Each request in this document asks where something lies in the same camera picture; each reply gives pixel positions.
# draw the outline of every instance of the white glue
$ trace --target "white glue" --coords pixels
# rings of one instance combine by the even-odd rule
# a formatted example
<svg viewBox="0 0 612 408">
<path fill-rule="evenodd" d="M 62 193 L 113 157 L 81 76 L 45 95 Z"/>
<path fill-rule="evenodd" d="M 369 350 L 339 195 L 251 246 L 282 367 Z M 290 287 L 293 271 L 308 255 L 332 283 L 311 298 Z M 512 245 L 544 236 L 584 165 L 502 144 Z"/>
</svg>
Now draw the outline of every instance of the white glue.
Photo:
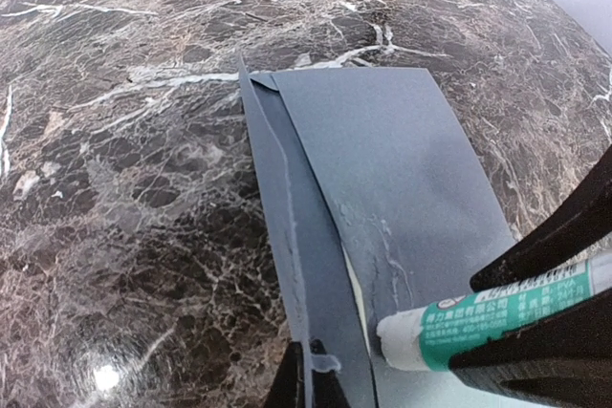
<svg viewBox="0 0 612 408">
<path fill-rule="evenodd" d="M 455 355 L 499 339 L 612 287 L 612 252 L 508 286 L 398 312 L 377 328 L 389 365 L 405 371 L 448 370 Z"/>
</svg>

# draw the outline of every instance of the gray cardboard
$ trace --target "gray cardboard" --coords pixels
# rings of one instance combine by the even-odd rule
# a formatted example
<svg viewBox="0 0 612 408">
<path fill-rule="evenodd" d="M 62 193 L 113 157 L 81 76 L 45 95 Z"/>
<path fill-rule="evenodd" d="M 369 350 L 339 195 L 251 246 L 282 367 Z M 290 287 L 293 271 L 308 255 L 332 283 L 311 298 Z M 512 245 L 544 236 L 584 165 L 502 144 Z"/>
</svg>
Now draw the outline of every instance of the gray cardboard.
<svg viewBox="0 0 612 408">
<path fill-rule="evenodd" d="M 310 338 L 320 339 L 342 364 L 339 383 L 351 406 L 374 407 L 370 361 L 332 216 L 280 94 L 244 72 L 240 83 L 292 338 L 306 353 Z M 313 362 L 307 358 L 304 366 Z"/>
<path fill-rule="evenodd" d="M 339 359 L 340 384 L 351 406 L 375 405 L 363 389 L 371 379 L 361 362 L 367 354 L 362 345 L 354 345 L 361 327 L 340 240 L 359 279 L 382 408 L 526 406 L 467 388 L 452 374 L 395 371 L 380 354 L 375 336 L 380 319 L 469 292 L 470 276 L 514 243 L 480 163 L 428 71 L 309 70 L 252 75 L 251 80 L 260 82 L 253 88 L 268 129 L 288 136 L 276 134 L 286 158 L 303 156 L 289 183 L 308 182 L 310 194 L 304 193 L 299 204 L 294 201 L 295 216 L 303 208 L 318 208 L 318 216 L 310 215 L 323 225 L 311 226 L 311 237 L 300 240 L 294 263 L 302 264 L 308 335 L 322 339 L 328 353 Z M 284 104 L 284 120 L 270 122 L 269 104 Z M 286 205 L 274 196 L 280 194 L 283 174 L 273 171 L 273 161 L 262 160 L 277 155 L 254 138 L 261 128 L 253 124 L 262 119 L 250 117 L 249 111 L 247 119 L 268 221 L 269 214 L 280 215 Z M 291 123 L 291 129 L 283 123 Z M 299 146 L 287 149 L 289 138 Z M 300 179 L 300 174 L 309 178 Z M 267 205 L 272 201 L 279 205 Z M 320 212 L 324 204 L 331 218 L 319 220 L 327 215 Z M 281 221 L 271 216 L 271 240 L 282 236 Z M 324 226 L 337 229 L 331 233 L 339 239 L 332 234 L 329 244 L 319 247 L 318 232 L 330 234 Z M 300 234 L 305 228 L 298 224 L 294 229 Z M 275 260 L 281 258 L 278 246 L 273 242 Z M 285 278 L 283 298 L 295 297 L 290 286 L 295 278 L 287 281 L 291 269 L 281 262 L 277 271 Z M 304 320 L 288 314 L 296 337 Z M 353 380 L 354 365 L 359 366 L 358 380 Z"/>
</svg>

